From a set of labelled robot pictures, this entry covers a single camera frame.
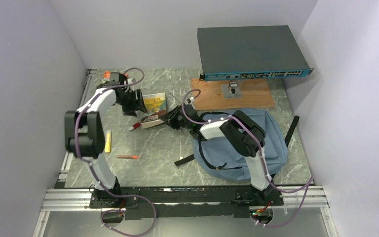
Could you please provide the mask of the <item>yellow teal paperback book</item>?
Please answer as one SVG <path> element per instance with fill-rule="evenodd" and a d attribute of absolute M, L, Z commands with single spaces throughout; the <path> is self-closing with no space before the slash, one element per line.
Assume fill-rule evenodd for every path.
<path fill-rule="evenodd" d="M 142 113 L 140 122 L 142 129 L 163 124 L 164 121 L 160 119 L 160 116 L 167 113 L 166 94 L 162 92 L 143 95 L 143 102 L 147 112 Z"/>

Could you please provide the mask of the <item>orange green treehouse book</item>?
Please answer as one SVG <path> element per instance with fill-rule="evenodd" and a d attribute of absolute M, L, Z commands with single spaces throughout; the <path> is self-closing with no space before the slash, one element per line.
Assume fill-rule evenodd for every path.
<path fill-rule="evenodd" d="M 103 75 L 103 81 L 110 81 L 111 80 L 111 72 L 105 71 Z"/>

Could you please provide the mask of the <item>blue student backpack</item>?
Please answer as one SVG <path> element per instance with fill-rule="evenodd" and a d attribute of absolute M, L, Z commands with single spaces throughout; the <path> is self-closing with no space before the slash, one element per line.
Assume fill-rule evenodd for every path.
<path fill-rule="evenodd" d="M 299 121 L 295 116 L 284 136 L 274 117 L 266 110 L 240 109 L 198 114 L 177 107 L 165 122 L 173 129 L 186 128 L 193 137 L 193 153 L 174 164 L 192 160 L 210 175 L 234 181 L 251 180 L 262 171 L 258 155 L 264 155 L 271 177 L 288 160 L 288 145 Z"/>

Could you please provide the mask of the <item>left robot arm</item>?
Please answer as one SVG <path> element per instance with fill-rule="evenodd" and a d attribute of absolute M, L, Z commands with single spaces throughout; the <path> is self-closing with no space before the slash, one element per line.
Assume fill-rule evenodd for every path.
<path fill-rule="evenodd" d="M 126 196 L 104 155 L 106 133 L 102 117 L 114 105 L 121 106 L 124 116 L 137 117 L 148 111 L 142 91 L 133 89 L 141 80 L 130 79 L 127 73 L 128 70 L 111 72 L 108 81 L 100 84 L 83 106 L 67 111 L 64 117 L 66 150 L 86 164 L 94 179 L 94 198 L 109 207 L 118 206 Z"/>

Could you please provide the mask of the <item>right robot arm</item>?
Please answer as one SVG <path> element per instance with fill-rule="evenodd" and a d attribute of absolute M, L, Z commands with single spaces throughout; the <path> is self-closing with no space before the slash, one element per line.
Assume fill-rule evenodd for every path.
<path fill-rule="evenodd" d="M 199 114 L 184 105 L 159 118 L 170 128 L 188 130 L 193 138 L 192 156 L 208 174 L 249 180 L 253 201 L 258 205 L 271 199 L 272 174 L 265 160 L 271 133 L 249 114 L 243 110 Z"/>

